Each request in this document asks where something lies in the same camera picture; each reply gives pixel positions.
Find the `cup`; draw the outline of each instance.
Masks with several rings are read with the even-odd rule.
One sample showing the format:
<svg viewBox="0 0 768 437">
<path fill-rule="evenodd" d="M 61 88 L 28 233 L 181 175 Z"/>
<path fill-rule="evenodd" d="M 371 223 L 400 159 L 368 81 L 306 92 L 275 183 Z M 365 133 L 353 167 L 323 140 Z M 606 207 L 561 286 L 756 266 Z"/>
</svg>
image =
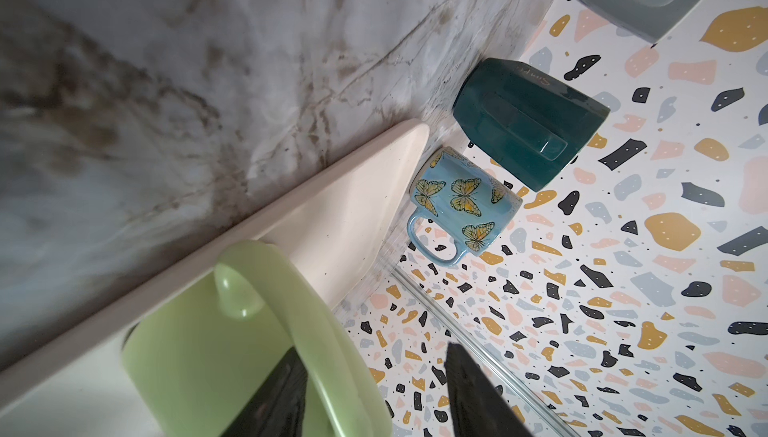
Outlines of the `cup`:
<svg viewBox="0 0 768 437">
<path fill-rule="evenodd" d="M 408 219 L 408 237 L 427 259 L 451 267 L 467 252 L 485 252 L 512 221 L 522 199 L 450 147 L 440 148 L 416 174 L 409 192 L 416 210 Z M 456 244 L 456 255 L 441 259 L 416 236 L 416 220 L 432 219 Z"/>
</svg>

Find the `light green handle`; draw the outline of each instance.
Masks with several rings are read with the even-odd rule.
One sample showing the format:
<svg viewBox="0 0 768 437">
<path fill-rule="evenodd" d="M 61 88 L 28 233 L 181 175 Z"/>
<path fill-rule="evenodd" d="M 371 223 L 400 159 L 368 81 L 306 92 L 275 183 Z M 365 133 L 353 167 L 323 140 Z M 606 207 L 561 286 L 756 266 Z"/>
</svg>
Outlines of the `light green handle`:
<svg viewBox="0 0 768 437">
<path fill-rule="evenodd" d="M 370 371 L 330 309 L 274 245 L 245 240 L 214 268 L 220 307 L 247 318 L 266 303 L 290 335 L 338 437 L 389 437 L 392 421 Z"/>
</svg>

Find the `butterfly mug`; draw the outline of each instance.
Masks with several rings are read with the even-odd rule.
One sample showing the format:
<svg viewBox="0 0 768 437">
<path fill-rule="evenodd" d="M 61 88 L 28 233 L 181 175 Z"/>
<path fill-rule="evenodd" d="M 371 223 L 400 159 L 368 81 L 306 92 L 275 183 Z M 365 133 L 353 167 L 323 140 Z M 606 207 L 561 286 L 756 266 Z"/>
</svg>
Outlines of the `butterfly mug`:
<svg viewBox="0 0 768 437">
<path fill-rule="evenodd" d="M 439 266 L 456 265 L 467 252 L 485 252 L 513 219 L 522 199 L 472 161 L 444 147 L 433 154 L 411 183 L 416 210 L 408 219 L 408 237 L 427 259 Z M 456 244 L 456 255 L 441 259 L 416 236 L 416 221 L 433 220 Z"/>
</svg>

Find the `marble surface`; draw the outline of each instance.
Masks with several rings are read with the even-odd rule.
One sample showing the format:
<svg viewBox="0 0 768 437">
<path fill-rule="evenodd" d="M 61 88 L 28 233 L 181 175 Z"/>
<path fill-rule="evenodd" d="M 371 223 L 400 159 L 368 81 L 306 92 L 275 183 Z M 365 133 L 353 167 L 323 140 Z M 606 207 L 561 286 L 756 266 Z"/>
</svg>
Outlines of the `marble surface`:
<svg viewBox="0 0 768 437">
<path fill-rule="evenodd" d="M 394 123 L 456 136 L 551 1 L 0 0 L 0 368 Z"/>
</svg>

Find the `terrazzo pattern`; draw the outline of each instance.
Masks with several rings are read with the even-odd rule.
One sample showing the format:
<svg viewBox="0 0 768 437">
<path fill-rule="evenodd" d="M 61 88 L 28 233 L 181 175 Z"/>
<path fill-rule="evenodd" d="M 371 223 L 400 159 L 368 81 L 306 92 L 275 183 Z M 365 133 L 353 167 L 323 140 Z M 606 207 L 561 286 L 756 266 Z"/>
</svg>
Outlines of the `terrazzo pattern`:
<svg viewBox="0 0 768 437">
<path fill-rule="evenodd" d="M 457 342 L 402 285 L 384 279 L 376 292 L 352 308 L 343 300 L 336 317 L 369 366 L 392 416 L 394 437 L 451 437 L 453 423 L 444 361 Z M 555 435 L 533 409 L 520 403 L 490 370 L 485 375 L 534 435 Z"/>
<path fill-rule="evenodd" d="M 768 435 L 767 6 L 705 0 L 650 48 L 556 0 L 521 60 L 608 120 L 535 195 L 470 147 L 524 207 L 480 258 L 401 257 L 585 437 Z"/>
</svg>

